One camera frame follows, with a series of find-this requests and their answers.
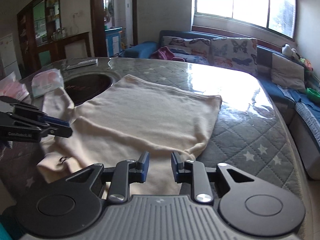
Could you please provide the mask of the dark wooden display cabinet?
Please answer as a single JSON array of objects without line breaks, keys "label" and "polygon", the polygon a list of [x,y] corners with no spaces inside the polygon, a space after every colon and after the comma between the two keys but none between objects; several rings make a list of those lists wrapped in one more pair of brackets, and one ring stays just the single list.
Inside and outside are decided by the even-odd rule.
[{"label": "dark wooden display cabinet", "polygon": [[18,38],[24,67],[29,72],[41,68],[38,48],[53,42],[53,34],[61,28],[60,0],[32,0],[17,14]]}]

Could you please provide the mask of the cream sweater garment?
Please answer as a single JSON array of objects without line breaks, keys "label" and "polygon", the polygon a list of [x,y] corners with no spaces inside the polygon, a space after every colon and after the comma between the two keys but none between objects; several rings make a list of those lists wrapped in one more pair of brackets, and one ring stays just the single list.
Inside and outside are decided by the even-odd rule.
[{"label": "cream sweater garment", "polygon": [[72,136],[41,140],[44,158],[38,170],[48,183],[95,163],[114,167],[120,161],[150,154],[145,183],[131,194],[178,194],[171,153],[196,159],[208,145],[222,99],[127,75],[115,85],[76,106],[63,88],[44,96],[43,111],[66,120]]}]

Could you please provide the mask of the grey quilted table cover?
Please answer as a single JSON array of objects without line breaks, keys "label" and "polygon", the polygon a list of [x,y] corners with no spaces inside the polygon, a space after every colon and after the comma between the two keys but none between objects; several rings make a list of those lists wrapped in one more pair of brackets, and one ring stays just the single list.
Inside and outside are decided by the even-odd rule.
[{"label": "grey quilted table cover", "polygon": [[[49,68],[60,69],[65,80],[82,74],[111,74],[117,83],[132,75],[195,94],[220,96],[212,135],[195,160],[209,167],[231,164],[309,204],[306,178],[291,135],[255,77],[202,64],[150,59],[100,58],[95,66],[66,70],[69,64],[69,60],[57,61]],[[41,143],[16,142],[12,148],[1,148],[1,181],[12,198],[48,183],[37,168],[43,158]]]}]

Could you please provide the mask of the panda plush toy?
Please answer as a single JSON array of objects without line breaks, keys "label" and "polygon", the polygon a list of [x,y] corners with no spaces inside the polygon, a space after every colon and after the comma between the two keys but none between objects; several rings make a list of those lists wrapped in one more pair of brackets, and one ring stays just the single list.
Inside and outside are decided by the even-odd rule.
[{"label": "panda plush toy", "polygon": [[297,53],[297,50],[295,48],[291,48],[289,44],[282,46],[282,54],[293,60],[300,60],[300,55]]}]

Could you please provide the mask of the small butterfly print cushion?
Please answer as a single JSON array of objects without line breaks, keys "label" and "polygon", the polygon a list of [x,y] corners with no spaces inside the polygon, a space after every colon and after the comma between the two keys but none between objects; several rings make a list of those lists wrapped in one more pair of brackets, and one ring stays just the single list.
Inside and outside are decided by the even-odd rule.
[{"label": "small butterfly print cushion", "polygon": [[178,58],[188,63],[209,64],[210,40],[206,38],[181,38],[174,36],[163,36],[161,45]]}]

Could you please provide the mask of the grey remote control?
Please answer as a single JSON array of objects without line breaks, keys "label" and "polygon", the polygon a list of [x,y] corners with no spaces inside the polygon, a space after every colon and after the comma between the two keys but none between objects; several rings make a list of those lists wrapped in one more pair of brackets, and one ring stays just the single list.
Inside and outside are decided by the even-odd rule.
[{"label": "grey remote control", "polygon": [[75,64],[70,64],[66,67],[66,70],[81,68],[81,67],[87,67],[87,66],[93,66],[98,64],[98,59],[90,59],[86,61],[81,61]]}]

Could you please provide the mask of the pink tissue pack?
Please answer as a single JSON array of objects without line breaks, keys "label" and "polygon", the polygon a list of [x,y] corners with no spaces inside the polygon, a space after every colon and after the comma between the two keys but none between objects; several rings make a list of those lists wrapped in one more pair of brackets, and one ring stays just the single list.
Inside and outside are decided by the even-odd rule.
[{"label": "pink tissue pack", "polygon": [[43,96],[60,87],[64,87],[64,81],[60,70],[56,68],[36,74],[31,81],[34,98]]},{"label": "pink tissue pack", "polygon": [[29,95],[25,84],[20,83],[16,79],[16,75],[12,72],[10,75],[1,80],[0,96],[8,96],[17,100],[24,100]]}]

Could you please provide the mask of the large butterfly print cushion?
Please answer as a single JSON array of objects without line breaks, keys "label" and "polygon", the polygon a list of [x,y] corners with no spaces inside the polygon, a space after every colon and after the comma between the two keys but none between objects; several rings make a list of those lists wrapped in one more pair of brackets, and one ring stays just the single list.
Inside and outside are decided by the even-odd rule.
[{"label": "large butterfly print cushion", "polygon": [[211,40],[211,64],[256,76],[257,45],[256,38],[214,38]]}]

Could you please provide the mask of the grey plain cushion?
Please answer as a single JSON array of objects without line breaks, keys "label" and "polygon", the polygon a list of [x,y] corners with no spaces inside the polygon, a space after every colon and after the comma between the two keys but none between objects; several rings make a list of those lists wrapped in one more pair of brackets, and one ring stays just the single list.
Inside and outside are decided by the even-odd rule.
[{"label": "grey plain cushion", "polygon": [[281,87],[305,93],[304,67],[278,54],[272,54],[271,80]]}]

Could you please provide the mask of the window with frame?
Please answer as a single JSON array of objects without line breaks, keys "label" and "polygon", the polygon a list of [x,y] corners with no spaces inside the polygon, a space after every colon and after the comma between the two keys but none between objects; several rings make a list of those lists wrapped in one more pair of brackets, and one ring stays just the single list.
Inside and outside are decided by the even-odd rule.
[{"label": "window with frame", "polygon": [[196,0],[199,15],[261,27],[294,39],[297,0]]}]

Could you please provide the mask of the blue corner sofa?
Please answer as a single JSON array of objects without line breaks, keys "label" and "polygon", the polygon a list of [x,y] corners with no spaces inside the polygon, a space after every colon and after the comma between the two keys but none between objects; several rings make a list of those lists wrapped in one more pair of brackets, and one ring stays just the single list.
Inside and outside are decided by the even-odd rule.
[{"label": "blue corner sofa", "polygon": [[256,77],[289,126],[307,175],[319,179],[319,81],[307,67],[256,38],[162,30],[158,42],[124,49],[120,57],[180,60]]}]

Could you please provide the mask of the pink cloth on sofa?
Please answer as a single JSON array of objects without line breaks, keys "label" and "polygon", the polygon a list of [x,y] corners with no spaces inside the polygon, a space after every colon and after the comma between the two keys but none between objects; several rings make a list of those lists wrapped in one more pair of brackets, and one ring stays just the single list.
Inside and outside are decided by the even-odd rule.
[{"label": "pink cloth on sofa", "polygon": [[171,61],[171,60],[174,60],[176,57],[174,53],[167,46],[164,46],[156,50],[154,53],[152,53],[150,58]]}]

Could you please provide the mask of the green plastic bowl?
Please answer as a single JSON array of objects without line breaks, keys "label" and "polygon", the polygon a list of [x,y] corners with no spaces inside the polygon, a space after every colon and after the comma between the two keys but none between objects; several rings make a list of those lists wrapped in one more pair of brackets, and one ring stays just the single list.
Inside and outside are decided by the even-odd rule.
[{"label": "green plastic bowl", "polygon": [[314,103],[320,103],[320,93],[312,88],[306,89],[306,96],[307,98],[314,102]]}]

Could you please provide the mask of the round black induction cooktop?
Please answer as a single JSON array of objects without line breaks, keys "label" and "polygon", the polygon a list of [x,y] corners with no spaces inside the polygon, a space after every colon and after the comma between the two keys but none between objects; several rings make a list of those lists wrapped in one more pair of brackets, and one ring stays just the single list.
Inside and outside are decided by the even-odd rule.
[{"label": "round black induction cooktop", "polygon": [[84,74],[64,82],[64,89],[75,106],[93,99],[113,85],[105,74]]}]

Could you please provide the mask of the blue white small cabinet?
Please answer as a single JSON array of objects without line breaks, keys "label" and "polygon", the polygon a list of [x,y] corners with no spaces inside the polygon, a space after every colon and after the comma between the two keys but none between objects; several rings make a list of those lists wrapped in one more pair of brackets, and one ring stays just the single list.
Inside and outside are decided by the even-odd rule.
[{"label": "blue white small cabinet", "polygon": [[116,27],[105,30],[105,40],[108,57],[113,57],[121,53],[121,32],[122,27]]}]

